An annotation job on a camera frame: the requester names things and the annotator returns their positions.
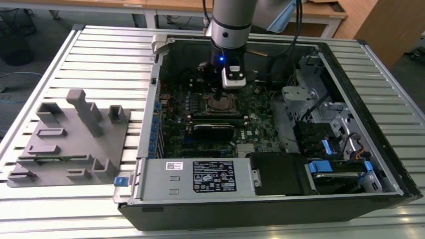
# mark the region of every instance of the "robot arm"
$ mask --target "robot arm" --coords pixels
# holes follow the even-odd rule
[[[244,54],[255,23],[281,32],[289,22],[296,0],[216,0],[212,12],[212,49],[205,70],[211,81],[225,90],[247,85]]]

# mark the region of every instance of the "table leg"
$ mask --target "table leg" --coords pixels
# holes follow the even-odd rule
[[[48,12],[51,13],[53,20],[60,19],[59,10],[49,10]]]
[[[337,32],[337,29],[340,27],[341,21],[343,20],[339,18],[331,19],[331,21],[327,25],[327,28],[321,34],[321,38],[333,38],[333,35]]]
[[[157,14],[153,9],[145,9],[144,10],[145,18],[147,18],[147,25],[148,28],[156,29],[159,28],[159,22],[157,22]]]

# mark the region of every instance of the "warning label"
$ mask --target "warning label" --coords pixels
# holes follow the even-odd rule
[[[233,161],[193,162],[193,191],[197,193],[235,192]]]

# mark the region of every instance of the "white label sticker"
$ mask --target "white label sticker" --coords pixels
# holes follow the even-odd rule
[[[167,162],[165,170],[183,170],[184,163],[183,162]]]
[[[139,4],[124,4],[124,6],[128,6],[128,7],[144,7],[143,5],[139,5]]]

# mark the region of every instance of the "motherboard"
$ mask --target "motherboard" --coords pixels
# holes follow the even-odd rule
[[[280,152],[272,97],[276,93],[255,83],[217,97],[203,80],[164,81],[164,157],[235,158]]]

